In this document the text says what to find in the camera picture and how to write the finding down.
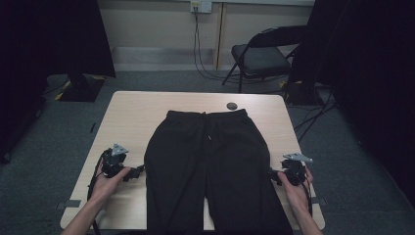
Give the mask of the black pants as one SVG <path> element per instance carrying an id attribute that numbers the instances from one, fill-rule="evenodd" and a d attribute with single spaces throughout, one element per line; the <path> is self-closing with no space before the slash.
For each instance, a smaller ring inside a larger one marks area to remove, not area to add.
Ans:
<path id="1" fill-rule="evenodd" d="M 265 140 L 244 110 L 170 111 L 144 157 L 148 235 L 293 235 L 268 176 Z"/>

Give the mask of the person's right hand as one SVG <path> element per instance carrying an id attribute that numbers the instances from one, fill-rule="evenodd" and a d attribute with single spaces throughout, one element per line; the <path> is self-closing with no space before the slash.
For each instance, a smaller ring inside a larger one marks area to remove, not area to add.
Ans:
<path id="1" fill-rule="evenodd" d="M 294 186 L 290 183 L 287 176 L 283 172 L 278 173 L 279 179 L 282 181 L 282 185 L 286 192 L 289 205 L 292 209 L 294 217 L 300 219 L 302 217 L 310 217 L 308 209 L 308 196 L 307 191 L 312 183 L 313 176 L 308 168 L 305 169 L 304 186 Z"/>

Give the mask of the black curtain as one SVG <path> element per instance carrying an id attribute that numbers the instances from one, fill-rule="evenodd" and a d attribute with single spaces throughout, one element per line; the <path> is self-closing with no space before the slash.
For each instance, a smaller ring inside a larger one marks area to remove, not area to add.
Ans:
<path id="1" fill-rule="evenodd" d="M 314 0 L 292 82 L 337 102 L 415 207 L 415 0 Z"/>
<path id="2" fill-rule="evenodd" d="M 1 164 L 44 104 L 52 74 L 67 75 L 82 101 L 94 95 L 88 74 L 115 76 L 98 0 L 0 0 Z"/>

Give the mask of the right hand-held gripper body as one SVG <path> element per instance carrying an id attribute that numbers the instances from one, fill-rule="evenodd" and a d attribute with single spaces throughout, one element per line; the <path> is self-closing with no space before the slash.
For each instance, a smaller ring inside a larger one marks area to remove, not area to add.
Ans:
<path id="1" fill-rule="evenodd" d="M 304 163 L 312 163 L 313 158 L 308 158 L 301 153 L 285 154 L 283 156 L 282 168 L 290 183 L 298 186 L 305 180 Z"/>

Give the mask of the person's left hand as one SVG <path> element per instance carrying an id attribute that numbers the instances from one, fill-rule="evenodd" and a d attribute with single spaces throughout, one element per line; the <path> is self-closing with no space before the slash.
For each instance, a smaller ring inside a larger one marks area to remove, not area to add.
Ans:
<path id="1" fill-rule="evenodd" d="M 95 175 L 95 184 L 92 190 L 92 195 L 89 202 L 95 203 L 102 206 L 110 197 L 113 195 L 122 181 L 123 177 L 126 176 L 130 167 L 123 168 L 116 176 L 108 178 L 102 172 L 103 164 L 99 164 L 98 171 Z"/>

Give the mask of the white wall socket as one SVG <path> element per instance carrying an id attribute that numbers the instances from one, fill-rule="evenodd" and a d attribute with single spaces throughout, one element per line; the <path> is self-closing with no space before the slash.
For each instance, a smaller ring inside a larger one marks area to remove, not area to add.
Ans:
<path id="1" fill-rule="evenodd" d="M 203 0 L 191 0 L 190 11 L 192 13 L 210 14 L 212 11 L 212 2 Z"/>

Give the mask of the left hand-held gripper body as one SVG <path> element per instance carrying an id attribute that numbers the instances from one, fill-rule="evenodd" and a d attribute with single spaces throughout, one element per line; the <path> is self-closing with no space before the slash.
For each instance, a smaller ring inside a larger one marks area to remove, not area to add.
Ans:
<path id="1" fill-rule="evenodd" d="M 128 150 L 119 144 L 114 144 L 101 155 L 103 160 L 102 172 L 108 178 L 116 176 L 123 168 L 123 162 Z"/>

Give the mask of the black folding chair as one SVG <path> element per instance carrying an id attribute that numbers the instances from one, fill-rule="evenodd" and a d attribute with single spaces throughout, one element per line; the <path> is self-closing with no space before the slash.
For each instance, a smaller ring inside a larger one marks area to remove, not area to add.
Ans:
<path id="1" fill-rule="evenodd" d="M 231 54 L 235 64 L 222 84 L 233 75 L 235 68 L 240 71 L 239 92 L 242 92 L 245 78 L 265 79 L 289 74 L 292 70 L 289 59 L 296 54 L 306 34 L 306 25 L 277 26 L 259 32 L 247 44 L 234 45 Z"/>

